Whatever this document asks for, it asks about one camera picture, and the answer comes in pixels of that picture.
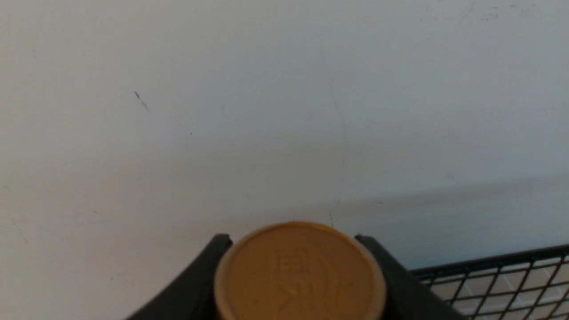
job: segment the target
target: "black wire mesh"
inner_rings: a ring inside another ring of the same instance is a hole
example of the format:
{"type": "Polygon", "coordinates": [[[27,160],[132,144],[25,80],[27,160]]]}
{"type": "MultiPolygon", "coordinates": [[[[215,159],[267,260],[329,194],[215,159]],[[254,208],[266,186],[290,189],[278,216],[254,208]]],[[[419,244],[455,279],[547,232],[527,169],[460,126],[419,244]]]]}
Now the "black wire mesh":
{"type": "Polygon", "coordinates": [[[413,271],[468,319],[569,319],[569,245],[413,271]]]}

